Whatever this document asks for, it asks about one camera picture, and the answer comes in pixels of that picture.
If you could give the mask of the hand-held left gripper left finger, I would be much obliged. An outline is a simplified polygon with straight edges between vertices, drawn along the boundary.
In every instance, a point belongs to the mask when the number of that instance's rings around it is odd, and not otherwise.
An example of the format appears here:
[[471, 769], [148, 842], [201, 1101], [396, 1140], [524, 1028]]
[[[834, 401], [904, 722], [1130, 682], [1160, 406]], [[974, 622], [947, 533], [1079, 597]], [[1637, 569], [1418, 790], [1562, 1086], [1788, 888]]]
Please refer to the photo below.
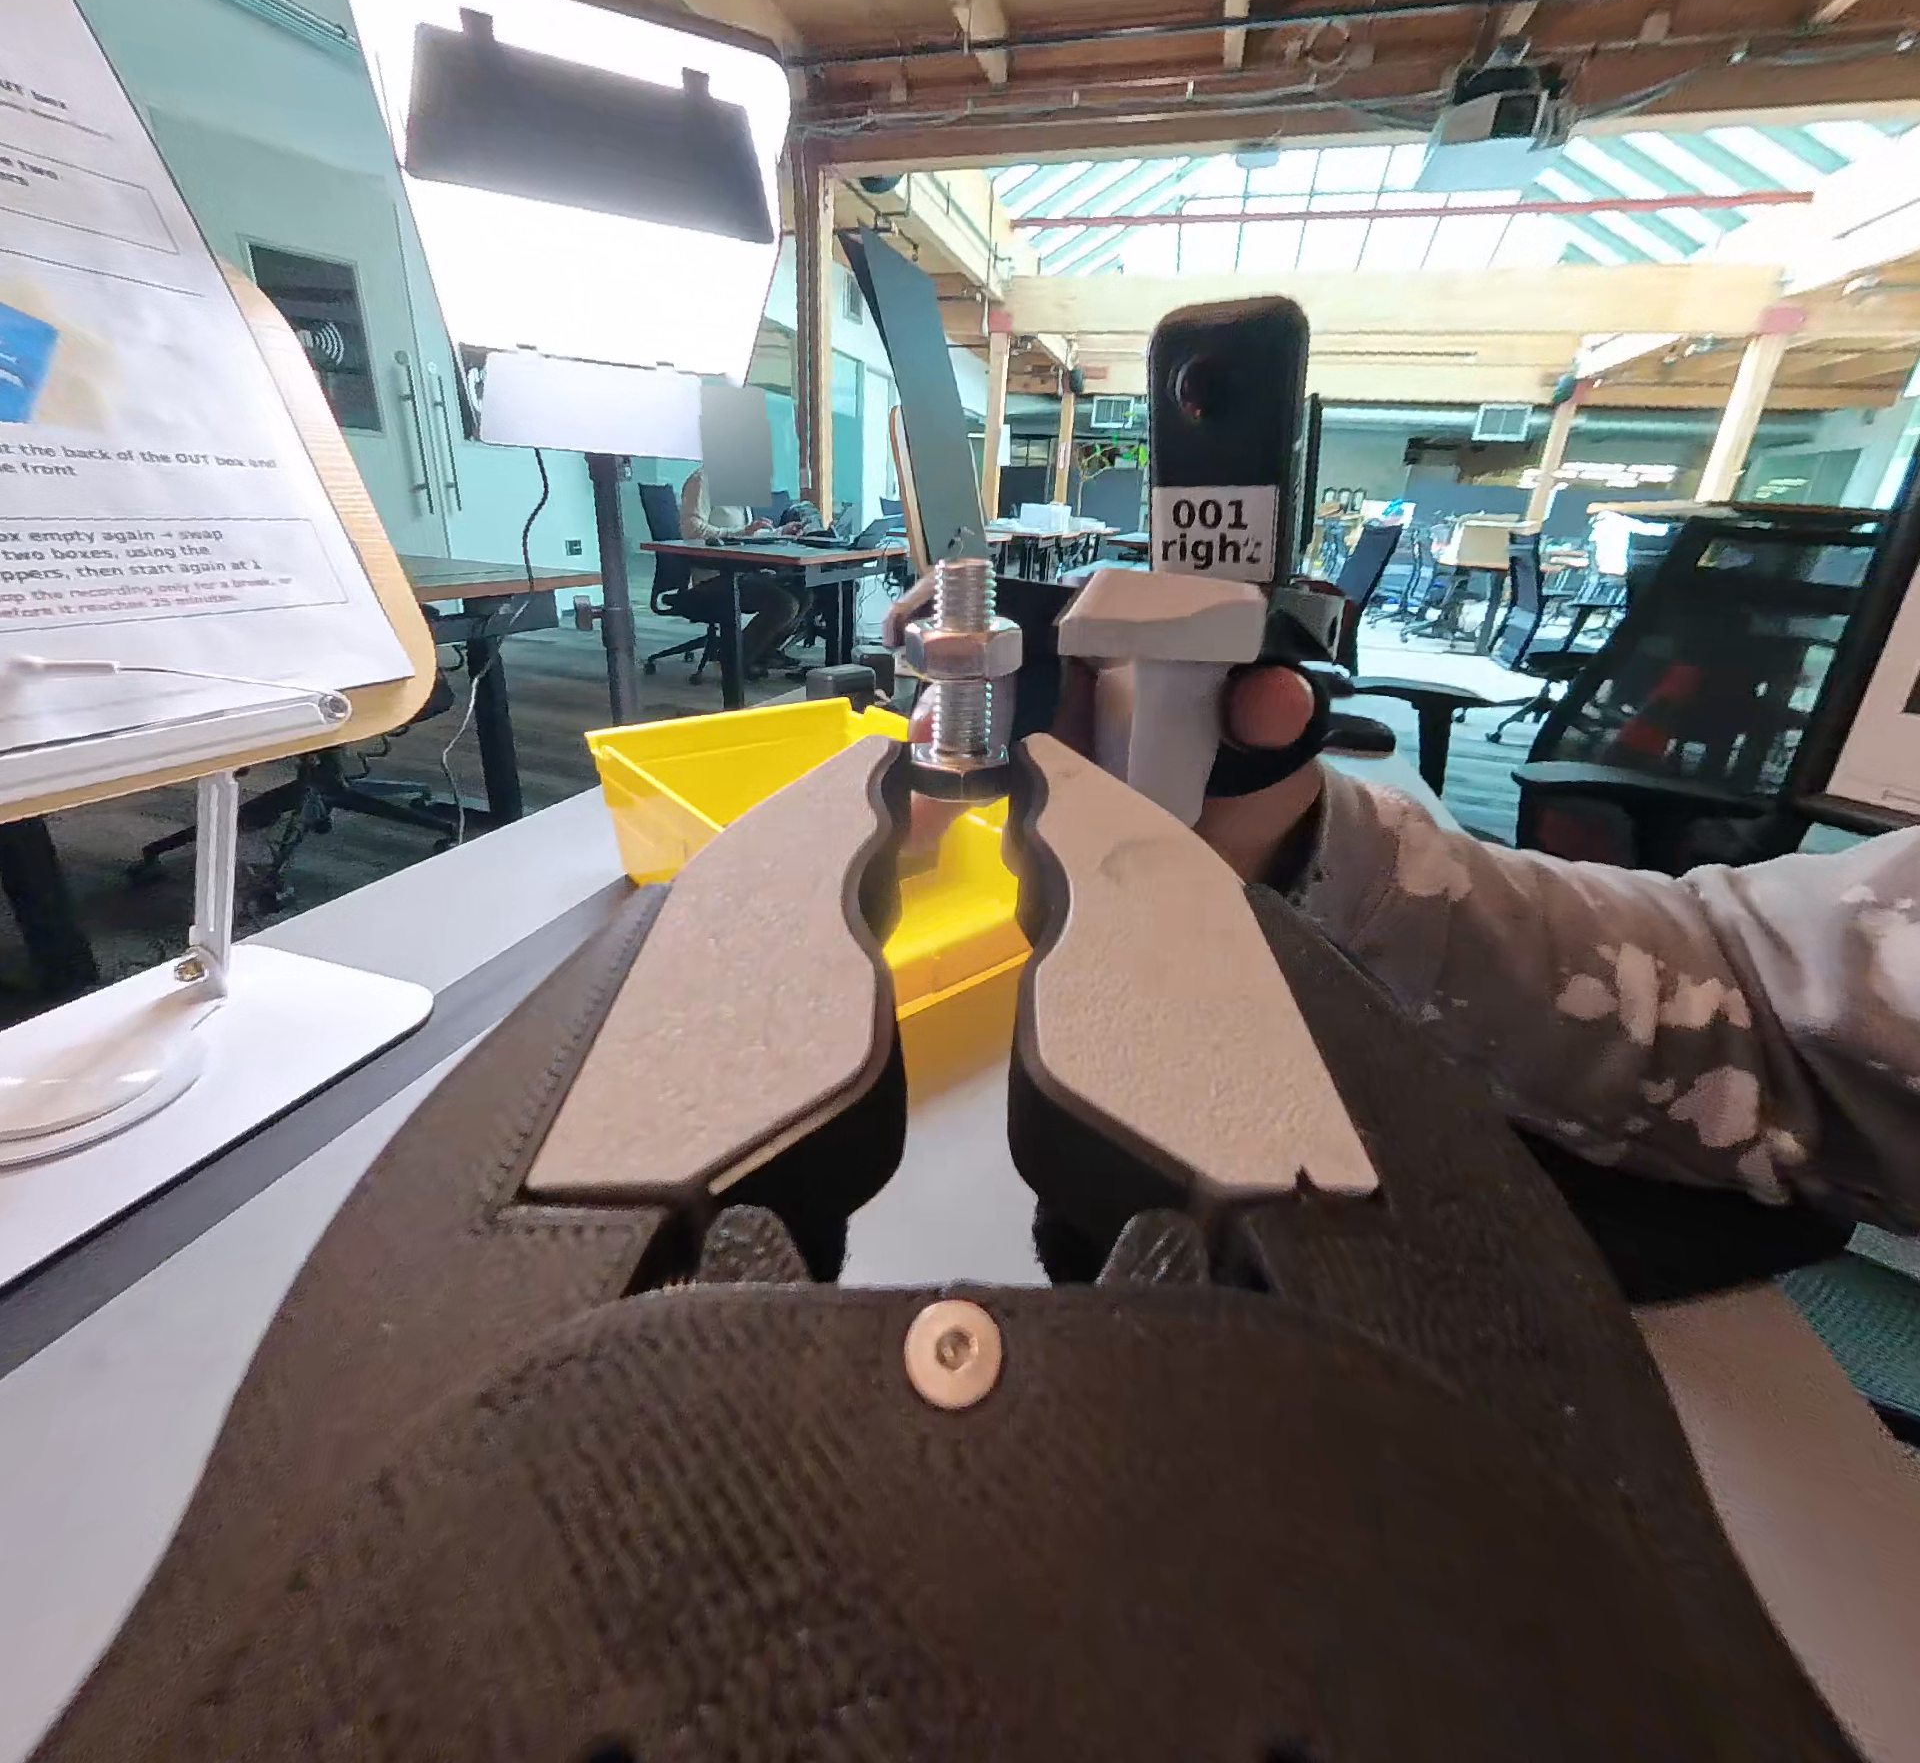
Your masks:
[[899, 1166], [904, 743], [864, 736], [668, 885], [527, 1174], [542, 1204], [855, 1213]]

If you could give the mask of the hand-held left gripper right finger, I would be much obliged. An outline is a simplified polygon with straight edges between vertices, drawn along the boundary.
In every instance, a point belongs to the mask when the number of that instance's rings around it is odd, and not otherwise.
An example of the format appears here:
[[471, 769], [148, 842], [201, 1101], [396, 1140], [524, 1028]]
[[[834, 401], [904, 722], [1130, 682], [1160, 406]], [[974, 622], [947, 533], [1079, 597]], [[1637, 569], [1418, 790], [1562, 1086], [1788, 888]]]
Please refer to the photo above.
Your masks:
[[1028, 941], [1009, 1097], [1051, 1207], [1248, 1207], [1379, 1178], [1251, 898], [1165, 808], [1046, 734], [1016, 743]]

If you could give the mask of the silver hex nut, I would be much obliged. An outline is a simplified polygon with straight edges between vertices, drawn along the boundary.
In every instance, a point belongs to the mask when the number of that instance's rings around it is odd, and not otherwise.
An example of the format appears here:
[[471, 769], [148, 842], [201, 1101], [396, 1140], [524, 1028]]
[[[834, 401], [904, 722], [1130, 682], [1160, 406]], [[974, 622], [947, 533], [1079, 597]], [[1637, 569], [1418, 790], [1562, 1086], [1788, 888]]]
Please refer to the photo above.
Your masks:
[[899, 666], [919, 682], [995, 682], [1016, 676], [1020, 664], [1020, 625], [1000, 618], [983, 627], [921, 619], [905, 624], [899, 642]]

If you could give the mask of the silver steel bolt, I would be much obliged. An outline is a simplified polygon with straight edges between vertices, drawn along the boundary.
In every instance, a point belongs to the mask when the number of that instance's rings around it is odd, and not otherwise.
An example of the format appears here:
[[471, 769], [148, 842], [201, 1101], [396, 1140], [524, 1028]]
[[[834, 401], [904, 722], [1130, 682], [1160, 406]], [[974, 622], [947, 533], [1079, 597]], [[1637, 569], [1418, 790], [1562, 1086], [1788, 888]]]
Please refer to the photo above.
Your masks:
[[[923, 597], [921, 619], [947, 627], [1010, 619], [998, 610], [998, 577], [989, 558], [938, 563], [923, 583], [917, 591]], [[955, 684], [909, 676], [917, 684], [908, 743], [911, 790], [942, 802], [1006, 793], [1018, 676]]]

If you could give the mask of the yellow plastic bin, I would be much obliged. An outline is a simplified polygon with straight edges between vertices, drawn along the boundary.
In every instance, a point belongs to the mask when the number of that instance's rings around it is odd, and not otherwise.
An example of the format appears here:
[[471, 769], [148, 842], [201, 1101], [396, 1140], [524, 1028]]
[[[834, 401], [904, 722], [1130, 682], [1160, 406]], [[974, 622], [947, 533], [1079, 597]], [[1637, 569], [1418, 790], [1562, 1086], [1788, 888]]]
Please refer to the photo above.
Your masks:
[[[616, 846], [638, 885], [671, 880], [708, 842], [861, 739], [905, 739], [902, 715], [844, 697], [721, 709], [589, 734]], [[983, 1072], [1013, 1047], [1028, 946], [1002, 856], [1006, 801], [960, 815], [932, 856], [899, 864], [894, 973], [916, 1100]]]

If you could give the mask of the person's right forearm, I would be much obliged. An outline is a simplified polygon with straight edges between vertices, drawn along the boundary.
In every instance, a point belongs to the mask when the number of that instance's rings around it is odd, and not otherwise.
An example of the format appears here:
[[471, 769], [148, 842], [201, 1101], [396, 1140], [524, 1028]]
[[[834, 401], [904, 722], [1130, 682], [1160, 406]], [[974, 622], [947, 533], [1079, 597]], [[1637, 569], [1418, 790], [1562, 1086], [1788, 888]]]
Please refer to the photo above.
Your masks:
[[1915, 1233], [1913, 826], [1670, 877], [1331, 772], [1292, 901], [1562, 1149]]

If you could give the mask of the person's right hand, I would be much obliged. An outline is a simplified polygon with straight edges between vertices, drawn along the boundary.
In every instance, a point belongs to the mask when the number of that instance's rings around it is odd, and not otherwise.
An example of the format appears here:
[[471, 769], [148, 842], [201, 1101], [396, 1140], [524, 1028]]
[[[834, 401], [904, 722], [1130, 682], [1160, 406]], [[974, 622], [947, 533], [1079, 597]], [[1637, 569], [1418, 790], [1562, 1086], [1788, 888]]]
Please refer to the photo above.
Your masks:
[[[1251, 749], [1290, 751], [1309, 733], [1314, 691], [1284, 668], [1253, 670], [1226, 686], [1228, 734]], [[1210, 795], [1196, 832], [1245, 883], [1283, 890], [1311, 852], [1324, 790], [1319, 758], [1280, 782], [1243, 795]]]

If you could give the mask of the wooden office desk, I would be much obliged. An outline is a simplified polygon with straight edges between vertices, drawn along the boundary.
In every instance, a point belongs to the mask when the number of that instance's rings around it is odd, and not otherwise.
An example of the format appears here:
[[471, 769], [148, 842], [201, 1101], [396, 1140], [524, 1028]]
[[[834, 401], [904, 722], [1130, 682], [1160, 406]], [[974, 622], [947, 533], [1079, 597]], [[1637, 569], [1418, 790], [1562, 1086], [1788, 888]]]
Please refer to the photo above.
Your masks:
[[559, 627], [562, 594], [598, 589], [600, 581], [583, 569], [514, 570], [493, 560], [408, 553], [400, 554], [400, 567], [431, 640], [453, 654], [457, 728], [452, 743], [471, 740], [479, 758], [482, 798], [470, 802], [452, 774], [452, 751], [442, 754], [452, 836], [462, 842], [470, 826], [489, 830], [524, 815], [508, 679], [501, 664], [505, 644]]
[[[652, 542], [638, 545], [640, 553], [648, 548], [652, 548]], [[909, 558], [902, 539], [877, 547], [750, 540], [718, 547], [676, 542], [671, 548], [690, 554], [694, 569], [715, 570], [727, 577], [747, 570], [780, 572], [795, 577], [796, 586], [804, 591], [827, 589], [833, 597], [827, 619], [824, 654], [828, 668], [842, 668], [853, 661], [857, 647], [857, 586], [882, 570], [882, 567]], [[739, 709], [747, 706], [747, 677], [741, 664], [743, 613], [734, 586], [728, 586], [715, 629], [721, 706], [727, 709]]]

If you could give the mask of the black light stand pole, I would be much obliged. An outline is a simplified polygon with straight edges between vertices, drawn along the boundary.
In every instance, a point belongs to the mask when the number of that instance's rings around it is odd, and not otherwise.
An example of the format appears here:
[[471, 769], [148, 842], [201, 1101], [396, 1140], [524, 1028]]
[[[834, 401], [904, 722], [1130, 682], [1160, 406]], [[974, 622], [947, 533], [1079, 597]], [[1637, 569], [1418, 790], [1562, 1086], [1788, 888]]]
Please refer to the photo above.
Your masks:
[[607, 660], [612, 724], [616, 726], [635, 722], [640, 709], [640, 666], [621, 503], [621, 466], [624, 458], [619, 455], [586, 454], [600, 578], [598, 627]]

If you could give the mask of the ceiling projector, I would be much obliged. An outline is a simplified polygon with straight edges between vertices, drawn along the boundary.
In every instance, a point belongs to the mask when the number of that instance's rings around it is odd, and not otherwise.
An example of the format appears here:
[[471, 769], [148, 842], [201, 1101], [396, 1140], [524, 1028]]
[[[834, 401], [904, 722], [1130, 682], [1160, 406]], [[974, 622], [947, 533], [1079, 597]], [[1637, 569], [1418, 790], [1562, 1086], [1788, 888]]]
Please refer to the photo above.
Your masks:
[[1570, 143], [1573, 104], [1557, 62], [1464, 70], [1435, 118], [1413, 191], [1523, 191]]

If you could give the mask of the black mesh office chair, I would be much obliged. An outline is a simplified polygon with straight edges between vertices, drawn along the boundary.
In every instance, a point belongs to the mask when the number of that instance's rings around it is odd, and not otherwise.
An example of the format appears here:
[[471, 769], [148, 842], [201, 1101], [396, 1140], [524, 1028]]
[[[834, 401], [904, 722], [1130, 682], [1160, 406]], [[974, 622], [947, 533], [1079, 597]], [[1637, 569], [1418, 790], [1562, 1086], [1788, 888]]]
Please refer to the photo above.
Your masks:
[[1514, 771], [1517, 849], [1665, 876], [1796, 852], [1788, 779], [1881, 524], [1778, 504], [1684, 519]]

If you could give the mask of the white studio light panel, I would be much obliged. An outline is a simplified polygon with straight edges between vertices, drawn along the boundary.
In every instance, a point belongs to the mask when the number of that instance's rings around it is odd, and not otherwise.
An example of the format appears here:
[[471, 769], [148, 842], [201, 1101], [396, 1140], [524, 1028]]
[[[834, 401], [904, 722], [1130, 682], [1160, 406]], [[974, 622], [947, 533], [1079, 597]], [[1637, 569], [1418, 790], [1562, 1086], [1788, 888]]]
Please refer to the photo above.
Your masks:
[[595, 0], [348, 0], [493, 445], [698, 461], [780, 260], [789, 84], [719, 23]]

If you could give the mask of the black framed marker board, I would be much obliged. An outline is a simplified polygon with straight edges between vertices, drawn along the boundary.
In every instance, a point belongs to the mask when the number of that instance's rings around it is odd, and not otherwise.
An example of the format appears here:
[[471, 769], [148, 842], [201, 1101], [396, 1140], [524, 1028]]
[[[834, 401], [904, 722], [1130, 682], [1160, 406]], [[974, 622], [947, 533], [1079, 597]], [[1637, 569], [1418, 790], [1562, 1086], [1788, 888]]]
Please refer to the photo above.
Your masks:
[[1823, 822], [1880, 832], [1917, 822], [1917, 454], [1848, 640], [1838, 736], [1814, 795]]

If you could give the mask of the teal mesh chair seat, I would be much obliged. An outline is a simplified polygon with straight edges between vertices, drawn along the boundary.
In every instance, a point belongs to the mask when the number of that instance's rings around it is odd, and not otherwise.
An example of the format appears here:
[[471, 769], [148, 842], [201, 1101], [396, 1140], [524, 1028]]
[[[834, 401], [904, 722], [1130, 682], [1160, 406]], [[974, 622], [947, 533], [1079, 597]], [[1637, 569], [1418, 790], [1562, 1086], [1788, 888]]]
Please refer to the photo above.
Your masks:
[[1860, 1226], [1828, 1261], [1778, 1287], [1884, 1429], [1917, 1451], [1917, 1245]]

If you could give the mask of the instruction sheet stand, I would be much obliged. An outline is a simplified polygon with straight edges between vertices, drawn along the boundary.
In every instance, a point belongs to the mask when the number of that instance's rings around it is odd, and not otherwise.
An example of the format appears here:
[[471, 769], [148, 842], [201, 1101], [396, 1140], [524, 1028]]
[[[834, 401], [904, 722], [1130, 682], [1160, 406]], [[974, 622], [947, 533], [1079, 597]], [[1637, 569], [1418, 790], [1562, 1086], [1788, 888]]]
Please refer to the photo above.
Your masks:
[[[2, 1283], [418, 1033], [433, 992], [237, 940], [247, 769], [412, 719], [433, 645], [275, 304], [211, 249], [76, 0], [2, 0]], [[194, 790], [184, 943], [99, 969], [61, 813]]]

